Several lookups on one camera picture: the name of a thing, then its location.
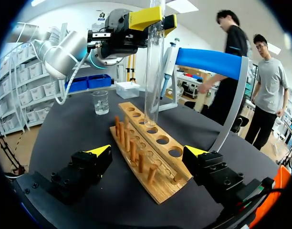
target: black pants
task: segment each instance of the black pants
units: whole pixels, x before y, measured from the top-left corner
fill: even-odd
[[[256,106],[245,140],[252,144],[259,131],[253,145],[261,150],[268,141],[276,117],[276,114],[265,112]]]

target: floor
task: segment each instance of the floor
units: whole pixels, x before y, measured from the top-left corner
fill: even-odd
[[[189,97],[184,96],[186,100],[192,100]],[[247,116],[248,114],[248,108],[244,108],[242,115]],[[249,116],[247,116],[250,120],[253,116],[253,111],[249,112]],[[240,136],[244,138],[247,134],[247,131],[249,129],[250,122],[248,125],[243,128]],[[16,158],[19,160],[19,162],[25,167],[26,171],[28,171],[28,166],[31,158],[31,152],[33,145],[36,141],[38,131],[40,129],[39,126],[34,126],[31,128],[30,131],[26,130],[25,133],[13,133],[11,135],[8,135],[5,139],[10,146],[12,152],[15,154]],[[271,134],[267,144],[261,149],[261,152],[266,154],[271,160],[274,162],[276,160],[280,160],[288,151],[288,148],[285,143],[279,141],[278,142],[278,148],[279,152],[276,154],[274,150],[274,143],[277,141],[277,139]],[[2,165],[2,168],[5,172],[11,172],[12,169],[14,169],[13,166],[11,166],[10,161],[5,156],[3,150],[0,148],[0,163]]]

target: clear plastic container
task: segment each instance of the clear plastic container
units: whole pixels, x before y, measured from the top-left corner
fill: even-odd
[[[165,0],[151,0],[150,7],[156,6],[161,6],[162,15],[165,17]],[[160,89],[163,79],[163,21],[151,25],[148,29],[144,124],[149,127],[156,125],[159,113]]]
[[[140,96],[140,85],[134,82],[116,83],[116,93],[123,99],[130,99]]]

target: blue foam padding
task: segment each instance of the blue foam padding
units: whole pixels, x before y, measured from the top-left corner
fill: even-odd
[[[180,48],[176,64],[199,68],[238,80],[241,57],[217,51]]]

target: robotic arm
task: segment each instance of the robotic arm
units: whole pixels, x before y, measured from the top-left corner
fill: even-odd
[[[89,30],[87,34],[71,31],[60,43],[53,33],[19,22],[6,42],[30,42],[47,72],[55,79],[64,80],[79,62],[104,69],[136,53],[138,48],[146,48],[148,27],[161,20],[160,7],[138,12],[116,9],[106,19],[102,30]],[[174,15],[164,18],[164,27],[165,35],[176,28]]]

